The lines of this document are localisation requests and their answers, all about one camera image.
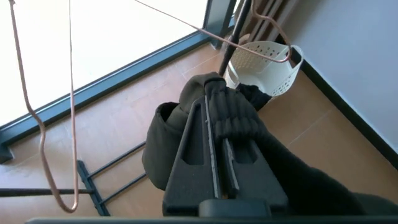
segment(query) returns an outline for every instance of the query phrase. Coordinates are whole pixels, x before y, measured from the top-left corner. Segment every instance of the black fabric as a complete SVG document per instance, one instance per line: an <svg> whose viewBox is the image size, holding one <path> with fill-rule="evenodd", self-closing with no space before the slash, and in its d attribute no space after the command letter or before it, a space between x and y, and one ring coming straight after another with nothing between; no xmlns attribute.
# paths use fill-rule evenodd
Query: black fabric
<svg viewBox="0 0 398 224"><path fill-rule="evenodd" d="M272 98L267 93L260 91L259 87L255 85L245 85L240 83L236 89L242 93L242 95L248 100L248 102L250 102L250 104L253 105L256 111L259 111Z"/></svg>
<svg viewBox="0 0 398 224"><path fill-rule="evenodd" d="M206 95L215 144L224 138L254 139L299 215L363 215L369 213L355 194L324 172L309 167L264 126L256 110L238 91L226 87L217 73L193 77L179 104L160 105L147 135L142 162L149 179L165 190L192 103Z"/></svg>

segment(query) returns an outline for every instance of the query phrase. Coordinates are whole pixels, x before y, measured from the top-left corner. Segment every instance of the copper wire hanger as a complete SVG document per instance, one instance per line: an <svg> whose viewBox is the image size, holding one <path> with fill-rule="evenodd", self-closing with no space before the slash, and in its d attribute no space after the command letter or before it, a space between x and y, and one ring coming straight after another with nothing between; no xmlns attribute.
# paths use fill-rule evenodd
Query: copper wire hanger
<svg viewBox="0 0 398 224"><path fill-rule="evenodd" d="M273 58L270 58L266 55L263 54L259 54L255 51L249 50L247 48L244 48L242 46L239 46L238 44L232 43L222 37L218 37L217 35L214 35L204 29L201 29L199 27L196 27L194 25L191 25L181 19L178 19L174 16L171 16L170 14L167 14L166 12L163 12L161 10L158 10L152 6L149 6L147 4L144 4L143 2L140 2L138 0L136 0L138 3L141 3L153 10L156 10L158 12L161 12L167 16L170 16L180 22L185 23L186 25L191 26L192 28L199 30L200 32L203 32L217 40L220 40L222 42L226 42L227 44L230 44L236 48L245 50L249 53L252 53L254 55L257 55L259 57L265 58L267 60L273 61L273 62L277 62L277 63L283 63L288 61L288 59L290 58L290 56L292 55L292 47L291 44L286 36L286 34L284 33L284 31L278 26L278 24L276 23L275 20L273 20L271 17L268 16L262 16L259 15L255 8L254 8L254 0L252 0L251 3L251 10L252 10L252 14L255 18L258 19L265 19L271 22L271 24L279 31L280 35L284 38L289 51L288 54L286 56L286 58L282 59L282 60L276 60ZM76 130L75 130L75 98L74 98L74 89L73 89L73 66L72 66L72 20L71 20L71 0L68 0L68 12L69 12L69 45L70 45L70 116L71 116L71 123L72 123L72 151L73 151L73 189L74 189L74 203L72 205L72 207L68 207L62 200L59 190L57 188L57 185L55 184L54 178L51 174L51 170L50 170L50 166L49 163L47 161L47 158L45 156L44 153L44 142L45 142L45 132L46 132L46 128L45 125L43 123L43 121L39 118L39 116L37 116L36 112L32 109L30 103L29 103L29 97L27 95L27 88L26 88L26 82L25 82L25 73L24 73L24 67L22 64L22 54L21 54L21 48L19 45L19 38L18 38L18 31L17 31L17 25L16 25L16 19L15 19L15 14L14 14L14 4L15 1L14 0L9 0L10 3L10 10L11 10L11 19L12 19L12 29L14 31L14 39L15 39L15 45L16 45L16 52L17 52L17 58L18 58L18 67L19 67L19 75L21 76L21 84L22 84L22 91L24 93L24 100L25 100L25 105L26 108L28 110L28 112L32 115L32 117L36 120L37 124L39 125L40 128L40 143L39 143L39 152L40 152L40 158L42 160L42 164L43 164L43 170L44 170L44 174L47 178L47 181L49 183L50 189L52 194L55 197L55 200L57 201L58 205L60 206L60 208L68 213L73 213L74 211L76 211L77 206L78 206L78 201L79 201L79 197L78 197L78 174L77 174L77 149L76 149Z"/></svg>
<svg viewBox="0 0 398 224"><path fill-rule="evenodd" d="M21 83L22 83L22 91L24 92L24 99L25 104L28 112L32 115L32 117L36 120L37 124L40 128L40 143L39 143L39 151L40 151L40 158L43 164L44 174L49 182L49 186L51 189L52 194L55 197L58 205L68 213L73 213L76 211L78 203L79 203L79 195L78 195L78 174L77 174L77 149L76 149L76 131L75 131L75 99L73 96L73 72L72 72L72 27L71 27L71 14L70 14L70 0L69 2L69 45L70 45L70 116L72 121L72 148L73 148L73 189L74 189L74 203L72 207L68 207L62 200L60 192L55 184L54 178L52 177L51 170L47 158L44 153L44 142L45 142L45 125L43 121L37 116L36 112L32 109L29 98L27 96L26 90L26 82L25 82L25 72L24 66L22 64L22 55L21 55L21 48L19 46L19 38L18 38L18 31L17 31L17 24L15 20L14 14L14 0L9 0L10 2L10 10L11 10L11 20L12 20L12 29L14 30L14 39L15 39L15 46L17 50L17 58L18 58L18 67L19 67L19 75L21 76Z"/></svg>
<svg viewBox="0 0 398 224"><path fill-rule="evenodd" d="M252 54L257 55L257 56L259 56L259 57L265 58L265 59L270 60L270 61L272 61L272 62L277 62L277 63L286 62L286 61L289 60L290 56L292 55L292 45L291 45L289 39L287 38L285 32L282 30L282 28L280 28L280 26L278 25L278 23L276 23L276 21L275 21L273 18L271 18L271 17L269 17L269 16L262 16L262 15L260 15L260 14L257 13L257 11L256 11L256 9L255 9L255 7L254 7L254 5L255 5L254 2L255 2L255 0L252 0L252 2L251 2L251 12L252 12L252 15L253 15L255 18L257 18L257 19L262 19L262 20L268 20L268 21L270 21L271 24L279 31L279 34L283 37L283 39L285 40L286 45L287 45L288 48L289 48L286 57L283 58L282 60L276 60L276 59L274 59L274 58L272 58L272 57L268 57L268 56L266 56L266 55L263 55L263 54L260 54L260 53L255 52L255 51L253 51L253 50L250 50L250 49L247 49L247 48L245 48L245 47L242 47L242 46L240 46L240 45L238 45L238 44L235 44L235 43L233 43L233 42L231 42L231 41L229 41L229 40L227 40L227 39L224 39L224 38L222 38L222 37L219 37L219 36L217 36L217 35L214 35L214 34L212 34L211 32L208 32L207 30L201 29L201 28L199 28L199 27L197 27L197 26L194 26L194 25L192 25L192 24L190 24L190 23L188 23L188 22L185 22L185 21L183 21L182 19L179 19L179 18L177 18L177 17L175 17L175 16L172 16L172 15L170 15L170 14L164 12L164 11L161 11L161 10L156 9L156 8L154 8L154 7L152 7L152 6L148 5L148 4L145 4L145 3L143 3L143 2L140 2L139 0L135 0L135 1L138 2L138 3L141 3L141 4L143 4L143 5L145 5L145 6L147 6L147 7L149 7L149 8L151 8L151 9L155 10L155 11L158 11L158 12L160 12L160 13L163 13L163 14L165 14L166 16L169 16L169 17L171 17L171 18L173 18L173 19L176 19L176 20L178 20L178 21L180 21L180 22L182 22L182 23L184 23L184 24L186 24L186 25L188 25L188 26L190 26L190 27L192 27L192 28L194 28L194 29L196 29L196 30L199 30L200 32L205 33L205 34L209 35L210 37L213 37L213 38L215 38L215 39L217 39L217 40L220 40L220 41L225 42L225 43L227 43L227 44L230 44L230 45L232 45L232 46L234 46L234 47L236 47L236 48L239 48L239 49L241 49L241 50L245 50L245 51L247 51L247 52L249 52L249 53L252 53Z"/></svg>

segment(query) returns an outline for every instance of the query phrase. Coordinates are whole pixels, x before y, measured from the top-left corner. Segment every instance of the perforated plastic basket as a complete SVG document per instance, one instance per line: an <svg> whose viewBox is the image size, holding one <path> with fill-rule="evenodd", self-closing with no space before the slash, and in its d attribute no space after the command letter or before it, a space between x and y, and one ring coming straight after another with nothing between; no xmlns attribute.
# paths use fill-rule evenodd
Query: perforated plastic basket
<svg viewBox="0 0 398 224"><path fill-rule="evenodd" d="M289 50L286 45L271 41L251 42L244 44L243 47L277 60L285 58ZM289 61L277 63L236 49L225 74L227 86L236 88L239 83L243 83L256 85L263 93L270 96L279 96L285 93L292 86L303 63L301 48L296 45L292 45L292 47L301 55L301 61L294 68Z"/></svg>

